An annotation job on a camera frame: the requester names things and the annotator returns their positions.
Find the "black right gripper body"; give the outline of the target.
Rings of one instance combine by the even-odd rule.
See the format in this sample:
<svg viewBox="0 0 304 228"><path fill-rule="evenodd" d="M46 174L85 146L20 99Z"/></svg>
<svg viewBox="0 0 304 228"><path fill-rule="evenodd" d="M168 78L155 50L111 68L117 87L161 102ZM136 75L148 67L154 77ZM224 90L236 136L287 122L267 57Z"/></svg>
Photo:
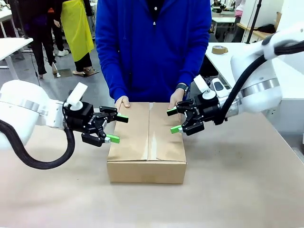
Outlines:
<svg viewBox="0 0 304 228"><path fill-rule="evenodd" d="M198 114L194 117L195 121L213 121L218 122L220 114L219 100L215 95L212 99L203 98L203 94L194 97L195 107L198 109Z"/></svg>

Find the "brown cardboard box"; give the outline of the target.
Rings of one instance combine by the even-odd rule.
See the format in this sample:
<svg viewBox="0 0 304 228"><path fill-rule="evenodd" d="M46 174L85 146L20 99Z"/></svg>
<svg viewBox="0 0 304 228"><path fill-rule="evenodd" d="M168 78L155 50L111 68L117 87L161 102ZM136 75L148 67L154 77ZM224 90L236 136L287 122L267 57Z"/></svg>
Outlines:
<svg viewBox="0 0 304 228"><path fill-rule="evenodd" d="M168 116L168 103L131 103L120 107L128 123L116 122L107 158L110 182L182 184L187 162L178 115Z"/></svg>

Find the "person's left forearm blue sleeve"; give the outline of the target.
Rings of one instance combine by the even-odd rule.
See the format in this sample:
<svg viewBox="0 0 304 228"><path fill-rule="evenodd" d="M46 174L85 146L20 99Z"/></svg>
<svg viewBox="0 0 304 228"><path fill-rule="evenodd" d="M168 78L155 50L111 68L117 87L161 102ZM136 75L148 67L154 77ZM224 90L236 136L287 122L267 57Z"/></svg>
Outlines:
<svg viewBox="0 0 304 228"><path fill-rule="evenodd" d="M208 42L195 42L188 47L178 84L189 86L192 83L200 71L208 45Z"/></svg>

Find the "person's left hand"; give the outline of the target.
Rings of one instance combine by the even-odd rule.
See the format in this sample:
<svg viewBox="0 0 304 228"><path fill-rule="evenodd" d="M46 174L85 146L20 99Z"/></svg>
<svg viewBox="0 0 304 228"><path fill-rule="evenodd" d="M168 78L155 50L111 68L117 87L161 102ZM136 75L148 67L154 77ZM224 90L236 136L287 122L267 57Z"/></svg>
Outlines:
<svg viewBox="0 0 304 228"><path fill-rule="evenodd" d="M177 88L170 97L170 104L168 110L173 109L178 102L183 100L183 98L184 98L184 90L182 88Z"/></svg>

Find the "person's right hand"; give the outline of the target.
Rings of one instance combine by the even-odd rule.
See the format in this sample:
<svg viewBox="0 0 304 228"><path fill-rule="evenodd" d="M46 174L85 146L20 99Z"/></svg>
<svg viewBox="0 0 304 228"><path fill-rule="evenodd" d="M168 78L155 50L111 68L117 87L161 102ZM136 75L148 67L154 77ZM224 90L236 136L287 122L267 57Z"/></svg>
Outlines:
<svg viewBox="0 0 304 228"><path fill-rule="evenodd" d="M116 107L117 111L119 111L122 106L125 108L130 107L129 98L125 95L119 97L115 102L115 107Z"/></svg>

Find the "black wrist watch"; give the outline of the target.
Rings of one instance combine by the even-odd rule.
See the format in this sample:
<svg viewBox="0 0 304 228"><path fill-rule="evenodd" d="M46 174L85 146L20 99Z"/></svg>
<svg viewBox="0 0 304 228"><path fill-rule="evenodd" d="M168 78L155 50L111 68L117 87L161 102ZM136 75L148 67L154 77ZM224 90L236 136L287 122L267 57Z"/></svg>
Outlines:
<svg viewBox="0 0 304 228"><path fill-rule="evenodd" d="M189 87L184 83L179 83L176 86L176 89L182 89L184 91L184 94L187 94Z"/></svg>

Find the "white table with tape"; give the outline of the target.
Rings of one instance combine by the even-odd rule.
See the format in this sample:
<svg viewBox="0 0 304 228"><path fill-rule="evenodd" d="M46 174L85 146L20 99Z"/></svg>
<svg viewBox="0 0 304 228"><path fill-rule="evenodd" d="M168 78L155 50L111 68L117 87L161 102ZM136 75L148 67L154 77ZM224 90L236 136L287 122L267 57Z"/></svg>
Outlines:
<svg viewBox="0 0 304 228"><path fill-rule="evenodd" d="M230 86L235 85L234 71L233 69L245 70L253 60L250 60L250 57L246 57L244 50L257 48L260 46L259 42L246 44L246 43L209 43L209 46L206 51L206 57L216 68L223 80ZM228 49L228 52L222 55L216 55L212 53L212 48L214 46L223 46Z"/></svg>

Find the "person in blue jacket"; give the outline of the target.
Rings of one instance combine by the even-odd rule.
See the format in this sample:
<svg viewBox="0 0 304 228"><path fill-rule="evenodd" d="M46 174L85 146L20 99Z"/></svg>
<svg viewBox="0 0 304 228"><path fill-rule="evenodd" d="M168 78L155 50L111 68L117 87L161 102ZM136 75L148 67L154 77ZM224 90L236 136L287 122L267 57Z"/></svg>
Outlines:
<svg viewBox="0 0 304 228"><path fill-rule="evenodd" d="M209 0L98 0L97 52L118 52L130 102L170 101L186 51L209 42Z"/></svg>

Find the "figure with yellow apron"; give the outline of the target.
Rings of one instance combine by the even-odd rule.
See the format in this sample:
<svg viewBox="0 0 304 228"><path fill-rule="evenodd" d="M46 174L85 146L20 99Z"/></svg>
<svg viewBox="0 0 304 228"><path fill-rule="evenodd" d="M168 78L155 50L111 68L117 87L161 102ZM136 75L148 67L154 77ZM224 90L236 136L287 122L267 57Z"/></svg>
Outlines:
<svg viewBox="0 0 304 228"><path fill-rule="evenodd" d="M84 69L91 69L90 52L94 50L88 17L92 16L89 0L54 0L54 24L62 27L72 58L75 71L80 76Z"/></svg>

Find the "wooden desk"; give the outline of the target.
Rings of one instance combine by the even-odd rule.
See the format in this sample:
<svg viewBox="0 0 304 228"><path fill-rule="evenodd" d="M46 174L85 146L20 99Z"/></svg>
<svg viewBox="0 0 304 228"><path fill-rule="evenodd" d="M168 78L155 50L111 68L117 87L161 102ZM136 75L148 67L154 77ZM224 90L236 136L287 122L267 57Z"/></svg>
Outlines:
<svg viewBox="0 0 304 228"><path fill-rule="evenodd" d="M240 28L244 32L243 36L241 38L241 42L245 43L247 41L247 37L249 35L249 31L250 31L251 26L250 25L245 25L245 24L242 24L242 23L238 23L237 27ZM256 31L257 28L258 27L254 27L254 31L253 31L250 43L261 41L261 40L269 37L270 35L272 35L272 34L269 34L269 33L263 33L263 32Z"/></svg>

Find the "white background desk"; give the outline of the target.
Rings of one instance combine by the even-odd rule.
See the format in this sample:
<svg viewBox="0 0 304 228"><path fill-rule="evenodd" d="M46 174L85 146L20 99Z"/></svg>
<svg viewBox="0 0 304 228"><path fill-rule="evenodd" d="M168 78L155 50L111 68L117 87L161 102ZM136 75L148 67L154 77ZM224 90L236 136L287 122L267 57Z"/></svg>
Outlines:
<svg viewBox="0 0 304 228"><path fill-rule="evenodd" d="M221 13L212 13L212 21L215 23L234 23L235 15L234 14L221 14Z"/></svg>

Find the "figure in black clothes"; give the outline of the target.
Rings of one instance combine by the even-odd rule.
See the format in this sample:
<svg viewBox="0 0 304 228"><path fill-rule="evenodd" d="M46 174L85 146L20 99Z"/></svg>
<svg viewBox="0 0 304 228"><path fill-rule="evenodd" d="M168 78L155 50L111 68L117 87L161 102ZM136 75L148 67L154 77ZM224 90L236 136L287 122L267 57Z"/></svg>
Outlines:
<svg viewBox="0 0 304 228"><path fill-rule="evenodd" d="M46 74L43 50L49 65L55 63L52 36L48 27L48 10L54 5L53 0L9 0L15 27L33 39L31 48L38 67L38 77Z"/></svg>

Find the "black tripod pole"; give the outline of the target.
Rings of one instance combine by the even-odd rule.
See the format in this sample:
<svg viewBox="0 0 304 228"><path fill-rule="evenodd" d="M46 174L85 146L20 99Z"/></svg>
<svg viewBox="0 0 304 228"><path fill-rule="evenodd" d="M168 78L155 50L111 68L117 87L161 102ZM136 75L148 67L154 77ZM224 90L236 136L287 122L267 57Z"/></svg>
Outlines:
<svg viewBox="0 0 304 228"><path fill-rule="evenodd" d="M258 17L261 5L262 5L262 0L258 0L258 4L256 5L256 11L255 11L254 18L253 18L253 21L252 21L252 24L251 24L251 27L250 27L250 31L249 31L249 35L247 37L246 44L250 44L250 40L251 40L253 31L254 31L254 27L255 27L255 24L256 24L256 21L257 21L257 17Z"/></svg>

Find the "person in pink top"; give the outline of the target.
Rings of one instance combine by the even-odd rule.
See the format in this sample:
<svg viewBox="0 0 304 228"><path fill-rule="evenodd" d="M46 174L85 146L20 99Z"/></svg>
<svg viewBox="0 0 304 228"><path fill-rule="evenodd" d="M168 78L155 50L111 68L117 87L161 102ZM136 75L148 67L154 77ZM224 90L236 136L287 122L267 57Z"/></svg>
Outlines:
<svg viewBox="0 0 304 228"><path fill-rule="evenodd" d="M235 0L235 17L241 18L246 0Z"/></svg>

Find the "white background table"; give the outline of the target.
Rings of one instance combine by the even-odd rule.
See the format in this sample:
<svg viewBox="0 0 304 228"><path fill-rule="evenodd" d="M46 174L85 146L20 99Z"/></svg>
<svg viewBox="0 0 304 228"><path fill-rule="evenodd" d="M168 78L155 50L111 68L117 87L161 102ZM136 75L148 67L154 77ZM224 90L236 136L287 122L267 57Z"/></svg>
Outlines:
<svg viewBox="0 0 304 228"><path fill-rule="evenodd" d="M5 22L5 21L10 22L10 24L14 30L15 37L19 38L19 34L15 27L11 10L7 9L7 8L1 8L0 9L0 28L2 30L2 34L3 34L4 38L7 38L7 34L6 34L5 28L3 26L3 22Z"/></svg>

